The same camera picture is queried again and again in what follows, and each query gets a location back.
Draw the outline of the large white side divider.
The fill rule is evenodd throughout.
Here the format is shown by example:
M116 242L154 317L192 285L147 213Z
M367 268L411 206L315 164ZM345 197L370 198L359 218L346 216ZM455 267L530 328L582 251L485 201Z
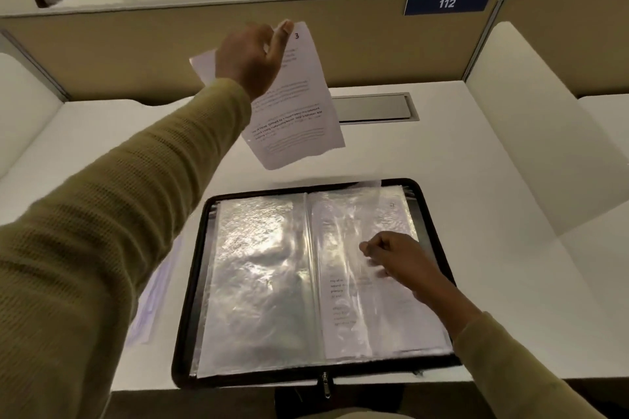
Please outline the large white side divider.
M62 101L9 54L0 53L0 179L62 107Z
M512 23L466 85L557 235L629 201L629 158Z

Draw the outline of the person's right forearm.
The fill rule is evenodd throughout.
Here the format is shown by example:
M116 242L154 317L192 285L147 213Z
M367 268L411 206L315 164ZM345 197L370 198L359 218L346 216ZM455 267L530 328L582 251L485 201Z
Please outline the person's right forearm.
M444 324L496 419L606 419L449 281L410 290Z

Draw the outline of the empty clear plastic sleeve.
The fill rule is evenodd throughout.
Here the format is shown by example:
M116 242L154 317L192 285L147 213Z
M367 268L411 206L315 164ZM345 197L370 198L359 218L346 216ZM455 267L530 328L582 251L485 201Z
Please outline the empty clear plastic sleeve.
M196 376L321 359L305 193L218 203Z

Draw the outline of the printed white paper sheet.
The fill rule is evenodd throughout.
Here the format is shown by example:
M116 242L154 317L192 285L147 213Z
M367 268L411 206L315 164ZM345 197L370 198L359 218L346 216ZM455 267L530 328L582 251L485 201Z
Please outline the printed white paper sheet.
M242 133L267 170L345 146L309 28L304 22L294 24L280 71L263 96L249 101L251 114ZM216 50L190 58L206 86L230 80L215 77Z

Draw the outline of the blue number sign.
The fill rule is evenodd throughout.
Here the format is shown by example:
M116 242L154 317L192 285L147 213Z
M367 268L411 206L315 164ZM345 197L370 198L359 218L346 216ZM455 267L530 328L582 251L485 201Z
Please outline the blue number sign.
M404 16L470 13L486 9L489 0L406 0Z

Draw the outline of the person's left forearm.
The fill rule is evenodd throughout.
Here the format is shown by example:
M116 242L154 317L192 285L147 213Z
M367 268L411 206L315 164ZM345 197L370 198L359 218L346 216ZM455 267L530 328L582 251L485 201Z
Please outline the person's left forearm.
M251 116L215 80L0 226L0 419L99 419L154 270Z

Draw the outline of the black zip display folder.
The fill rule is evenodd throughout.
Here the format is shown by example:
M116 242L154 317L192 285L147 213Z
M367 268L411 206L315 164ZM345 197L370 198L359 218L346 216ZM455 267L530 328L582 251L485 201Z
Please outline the black zip display folder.
M366 183L381 183L391 181L410 181L420 190L420 200L427 203L419 185L408 178L385 179L379 181L366 181L354 183L300 186L292 188L280 188L275 190L249 191L243 193L221 194L214 196L205 201L202 207L202 214L198 234L196 236L196 244L194 248L193 260L189 280L187 283L187 291L182 308L179 329L177 333L174 357L172 359L171 377L178 388L227 388L237 386L255 386L262 384L288 383L298 381L316 381L319 384L323 372L328 372L332 381L340 377L355 377L363 375L377 374L398 374L398 373L417 373L431 369L443 369L458 367L461 365L460 360L453 355L447 357L402 357L389 360L372 360L363 362L333 362L325 358L323 346L323 334L319 319L319 299L318 299L318 281L315 259L312 251L311 242L311 273L313 276L314 298L316 305L316 319L319 331L321 359L312 366L296 367L281 370L268 370L256 373L243 373L236 375L217 375L213 377L198 378L196 376L197 353L200 351L200 343L202 340L204 313L202 312L202 304L204 298L204 288L208 279L209 269L209 250L211 240L214 235L214 223L218 203L224 200L251 198L258 196L275 196L283 194L305 193L307 204L307 219L310 229L310 215L308 209L308 195L320 191L341 190L353 185ZM434 241L434 247L440 246L441 242L438 238L435 226L429 213L429 228L436 233L437 240ZM451 268L448 264L447 274L444 274L449 282L455 284Z

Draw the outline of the narrow beige partition panel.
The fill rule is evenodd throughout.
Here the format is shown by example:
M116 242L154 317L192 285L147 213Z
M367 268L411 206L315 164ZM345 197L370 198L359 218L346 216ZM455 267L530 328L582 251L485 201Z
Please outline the narrow beige partition panel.
M576 97L629 93L629 0L505 0L501 22Z

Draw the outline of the clear plastic sleeve with paper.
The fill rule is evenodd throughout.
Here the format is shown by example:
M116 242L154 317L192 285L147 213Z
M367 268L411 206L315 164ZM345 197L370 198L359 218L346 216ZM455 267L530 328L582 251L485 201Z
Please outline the clear plastic sleeve with paper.
M447 274L419 188L410 181L358 183L309 194L308 209L325 358L363 362L453 355L436 314L397 281L379 278L358 248L382 231L406 234Z

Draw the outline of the wide beige partition panel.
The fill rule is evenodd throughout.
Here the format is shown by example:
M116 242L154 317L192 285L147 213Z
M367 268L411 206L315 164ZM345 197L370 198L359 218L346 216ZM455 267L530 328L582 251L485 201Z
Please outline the wide beige partition panel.
M305 22L330 88L458 81L499 0L404 16L406 0L198 0L0 15L0 35L64 101L160 105L195 94L189 59L247 22Z

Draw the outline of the person's left hand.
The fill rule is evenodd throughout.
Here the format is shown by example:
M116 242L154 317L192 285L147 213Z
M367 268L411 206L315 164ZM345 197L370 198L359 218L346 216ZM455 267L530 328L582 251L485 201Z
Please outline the person's left hand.
M269 69L265 62L267 24L248 24L229 34L215 54L215 77L238 83L250 101L263 96L279 71Z

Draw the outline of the pale printed paper sheet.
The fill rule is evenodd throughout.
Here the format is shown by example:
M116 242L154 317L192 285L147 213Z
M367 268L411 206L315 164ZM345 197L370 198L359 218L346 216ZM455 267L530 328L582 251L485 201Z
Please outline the pale printed paper sheet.
M182 235L179 235L169 254L156 268L146 284L139 297L137 312L125 339L125 347L150 342L153 325L159 315L163 298L169 286L172 268L177 263L181 245Z

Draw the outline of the person's right hand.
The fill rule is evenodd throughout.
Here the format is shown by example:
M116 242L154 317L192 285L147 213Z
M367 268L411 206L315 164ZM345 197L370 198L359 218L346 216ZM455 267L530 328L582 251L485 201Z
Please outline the person's right hand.
M409 289L418 301L430 304L437 290L444 285L445 278L435 261L424 252L418 241L410 235L409 237L409 252L404 263L404 276L401 279L393 279Z

